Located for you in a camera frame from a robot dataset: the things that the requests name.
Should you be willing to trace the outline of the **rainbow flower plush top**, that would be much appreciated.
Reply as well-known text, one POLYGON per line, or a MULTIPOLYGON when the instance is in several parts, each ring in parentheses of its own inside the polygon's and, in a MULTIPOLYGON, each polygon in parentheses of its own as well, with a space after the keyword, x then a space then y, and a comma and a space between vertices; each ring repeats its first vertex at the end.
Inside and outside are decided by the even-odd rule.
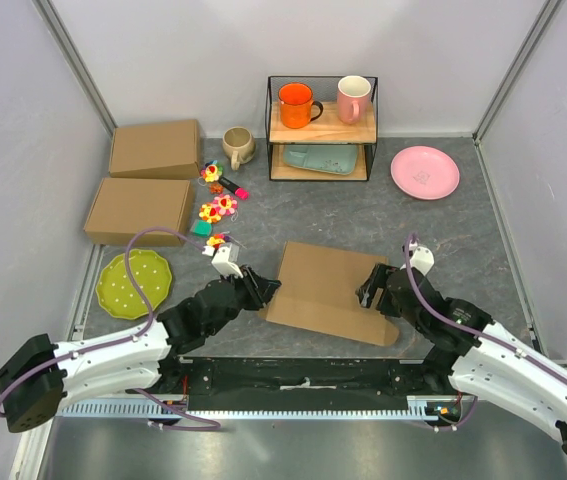
POLYGON ((218 182, 223 175, 223 167, 217 160, 207 162, 200 171, 200 176, 206 183, 218 182))

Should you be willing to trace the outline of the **beige ceramic mug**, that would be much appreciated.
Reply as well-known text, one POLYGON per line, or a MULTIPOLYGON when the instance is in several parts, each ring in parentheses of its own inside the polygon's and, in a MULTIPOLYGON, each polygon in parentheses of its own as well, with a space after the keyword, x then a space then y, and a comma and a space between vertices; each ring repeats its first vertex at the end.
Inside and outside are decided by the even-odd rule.
POLYGON ((256 142, 252 133, 244 127, 232 127, 223 137, 223 150, 230 161, 230 167, 237 171, 242 165, 249 163, 256 153, 256 142))

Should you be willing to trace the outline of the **pink black highlighter pen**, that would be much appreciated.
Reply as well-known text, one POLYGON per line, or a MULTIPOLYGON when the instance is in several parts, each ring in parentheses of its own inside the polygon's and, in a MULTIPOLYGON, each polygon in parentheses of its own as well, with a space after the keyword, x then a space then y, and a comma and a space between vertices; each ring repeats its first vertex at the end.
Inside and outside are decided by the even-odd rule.
POLYGON ((229 192, 234 194, 237 198, 241 200, 247 200, 249 198, 249 192, 244 188, 240 187, 236 183, 232 182, 225 176, 219 178, 219 183, 229 192))

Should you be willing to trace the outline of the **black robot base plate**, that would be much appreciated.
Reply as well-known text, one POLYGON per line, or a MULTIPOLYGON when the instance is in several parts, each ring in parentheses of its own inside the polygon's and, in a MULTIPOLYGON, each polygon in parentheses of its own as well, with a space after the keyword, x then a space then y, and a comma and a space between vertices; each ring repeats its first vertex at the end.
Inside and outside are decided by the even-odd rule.
POLYGON ((184 394, 201 411, 393 410, 409 396, 459 396, 448 359, 190 357, 160 372, 148 393, 184 394))

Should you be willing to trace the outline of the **pink flower plush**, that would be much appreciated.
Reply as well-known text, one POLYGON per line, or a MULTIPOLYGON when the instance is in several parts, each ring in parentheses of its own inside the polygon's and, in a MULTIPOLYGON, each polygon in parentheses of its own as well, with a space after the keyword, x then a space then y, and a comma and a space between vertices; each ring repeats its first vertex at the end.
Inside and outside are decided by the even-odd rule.
POLYGON ((224 194, 216 196, 212 205, 220 216, 232 216, 237 212, 238 200, 230 194, 224 194))

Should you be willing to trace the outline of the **rainbow flower plush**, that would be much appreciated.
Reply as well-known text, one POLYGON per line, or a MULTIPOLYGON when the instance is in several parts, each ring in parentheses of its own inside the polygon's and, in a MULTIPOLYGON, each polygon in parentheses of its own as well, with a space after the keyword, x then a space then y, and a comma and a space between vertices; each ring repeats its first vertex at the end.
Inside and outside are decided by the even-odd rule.
POLYGON ((218 233, 218 234, 213 234, 212 236, 210 236, 207 241, 206 241, 206 245, 209 247, 212 247, 214 249, 217 249, 220 245, 225 244, 225 243, 229 243, 230 242, 230 237, 228 234, 226 233, 218 233))
POLYGON ((217 160, 207 162, 200 171, 200 176, 206 183, 218 182, 223 175, 223 167, 217 160))

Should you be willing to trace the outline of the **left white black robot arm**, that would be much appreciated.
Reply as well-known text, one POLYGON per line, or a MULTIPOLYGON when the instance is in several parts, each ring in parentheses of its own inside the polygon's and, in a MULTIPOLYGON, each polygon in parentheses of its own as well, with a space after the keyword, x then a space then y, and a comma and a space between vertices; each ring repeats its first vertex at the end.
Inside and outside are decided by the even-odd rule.
POLYGON ((22 433, 82 400, 152 387, 174 392, 183 378, 180 357, 241 312, 267 306, 280 286, 244 265, 142 326, 76 342, 35 335, 0 367, 0 418, 22 433))

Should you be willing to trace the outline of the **rainbow flower plush lower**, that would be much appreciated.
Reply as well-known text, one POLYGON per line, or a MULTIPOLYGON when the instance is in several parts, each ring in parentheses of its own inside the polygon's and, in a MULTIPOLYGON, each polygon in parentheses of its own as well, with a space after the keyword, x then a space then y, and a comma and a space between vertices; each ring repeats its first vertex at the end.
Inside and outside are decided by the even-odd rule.
POLYGON ((225 243, 229 243, 230 242, 230 237, 228 234, 226 233, 218 233, 218 234, 213 234, 212 236, 210 236, 207 241, 206 241, 206 245, 209 247, 212 247, 214 249, 217 249, 220 245, 225 244, 225 243))

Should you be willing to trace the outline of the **cardboard box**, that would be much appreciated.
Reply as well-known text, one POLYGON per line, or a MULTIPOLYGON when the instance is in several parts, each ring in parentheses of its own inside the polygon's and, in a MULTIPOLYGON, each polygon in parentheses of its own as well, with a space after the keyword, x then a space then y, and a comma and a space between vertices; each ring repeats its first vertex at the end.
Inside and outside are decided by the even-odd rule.
POLYGON ((114 131, 109 174, 114 178, 192 180, 201 166, 195 119, 119 127, 114 131))
POLYGON ((399 329, 371 308, 356 290, 378 263, 387 260, 336 248, 288 241, 273 299, 259 317, 279 325, 314 331, 376 346, 391 346, 399 329))
POLYGON ((194 187, 188 180, 105 178, 84 232, 95 244, 122 247, 150 227, 184 235, 193 203, 194 187))

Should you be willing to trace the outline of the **pink ceramic mug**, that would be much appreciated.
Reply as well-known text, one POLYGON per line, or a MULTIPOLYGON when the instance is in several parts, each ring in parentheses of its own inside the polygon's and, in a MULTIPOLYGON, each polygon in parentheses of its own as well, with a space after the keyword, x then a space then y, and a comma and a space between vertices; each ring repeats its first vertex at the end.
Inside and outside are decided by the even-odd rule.
POLYGON ((342 77, 337 84, 339 119, 345 124, 355 124, 361 120, 367 111, 371 91, 371 83, 362 76, 342 77))

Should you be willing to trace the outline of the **pink round plate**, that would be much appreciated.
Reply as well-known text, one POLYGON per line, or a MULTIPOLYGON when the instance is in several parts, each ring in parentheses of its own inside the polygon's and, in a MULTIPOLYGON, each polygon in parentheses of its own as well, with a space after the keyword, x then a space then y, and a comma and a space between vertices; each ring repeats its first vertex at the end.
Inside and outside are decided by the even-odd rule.
POLYGON ((460 183, 456 162, 446 153, 428 146, 407 147, 390 164, 390 175, 405 194, 419 200, 440 200, 460 183))

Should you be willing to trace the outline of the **yellow flower plush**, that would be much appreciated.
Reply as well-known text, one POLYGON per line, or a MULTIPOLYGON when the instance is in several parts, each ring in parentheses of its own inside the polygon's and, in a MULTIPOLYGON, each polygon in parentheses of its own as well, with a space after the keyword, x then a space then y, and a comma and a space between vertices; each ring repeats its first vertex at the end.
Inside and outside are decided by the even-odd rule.
POLYGON ((223 218, 218 206, 214 203, 204 203, 199 209, 199 219, 208 224, 215 224, 223 218))

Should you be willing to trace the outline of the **green dotted plate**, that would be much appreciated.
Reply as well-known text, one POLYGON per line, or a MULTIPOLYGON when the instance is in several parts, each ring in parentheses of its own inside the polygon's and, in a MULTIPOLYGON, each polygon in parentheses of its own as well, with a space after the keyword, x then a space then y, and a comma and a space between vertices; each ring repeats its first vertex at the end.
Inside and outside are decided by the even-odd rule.
POLYGON ((125 254, 117 255, 100 273, 95 287, 99 306, 117 319, 137 320, 148 314, 142 291, 154 311, 167 299, 172 285, 168 261, 154 250, 132 249, 128 274, 125 254))

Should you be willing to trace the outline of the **small orange flower charm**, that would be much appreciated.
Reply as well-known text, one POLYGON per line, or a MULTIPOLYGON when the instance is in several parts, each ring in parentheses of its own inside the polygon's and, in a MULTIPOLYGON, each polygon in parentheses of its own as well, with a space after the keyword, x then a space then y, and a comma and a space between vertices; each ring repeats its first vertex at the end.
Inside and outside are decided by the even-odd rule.
POLYGON ((223 192, 223 186, 219 183, 212 183, 210 185, 210 192, 212 194, 221 194, 223 192))

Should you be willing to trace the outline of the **orange enamel mug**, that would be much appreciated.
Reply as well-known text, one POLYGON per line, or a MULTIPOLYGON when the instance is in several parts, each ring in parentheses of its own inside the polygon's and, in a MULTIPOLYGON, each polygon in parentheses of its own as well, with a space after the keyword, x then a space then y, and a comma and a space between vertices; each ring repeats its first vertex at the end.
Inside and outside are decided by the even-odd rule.
POLYGON ((300 129, 319 119, 324 111, 320 101, 314 99, 312 89, 299 82, 283 85, 278 92, 280 119, 291 129, 300 129))

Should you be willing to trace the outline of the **teal rectangular ceramic plate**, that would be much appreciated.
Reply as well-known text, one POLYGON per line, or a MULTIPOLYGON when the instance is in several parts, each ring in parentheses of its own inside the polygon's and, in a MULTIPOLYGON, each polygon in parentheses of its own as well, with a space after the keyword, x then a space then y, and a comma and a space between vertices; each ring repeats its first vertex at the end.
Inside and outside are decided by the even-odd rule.
POLYGON ((354 144, 286 145, 283 162, 295 168, 337 175, 353 172, 358 158, 354 144))

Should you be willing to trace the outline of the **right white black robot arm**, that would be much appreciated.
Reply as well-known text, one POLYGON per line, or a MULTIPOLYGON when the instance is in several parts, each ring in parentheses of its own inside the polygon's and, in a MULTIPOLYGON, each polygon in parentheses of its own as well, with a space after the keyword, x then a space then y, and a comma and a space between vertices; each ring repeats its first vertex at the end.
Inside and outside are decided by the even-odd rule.
POLYGON ((430 392, 488 401, 560 442, 567 455, 567 370, 469 301, 443 297, 417 269, 376 264, 359 304, 406 320, 433 345, 421 368, 430 392))

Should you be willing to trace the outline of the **teal block toy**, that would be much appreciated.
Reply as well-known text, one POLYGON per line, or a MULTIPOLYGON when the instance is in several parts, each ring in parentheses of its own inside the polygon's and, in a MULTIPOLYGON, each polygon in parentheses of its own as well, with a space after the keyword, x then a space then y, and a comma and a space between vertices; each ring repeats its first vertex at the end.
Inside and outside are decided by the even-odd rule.
POLYGON ((213 226, 211 223, 206 221, 196 220, 193 223, 190 232, 197 237, 210 237, 213 232, 213 226))

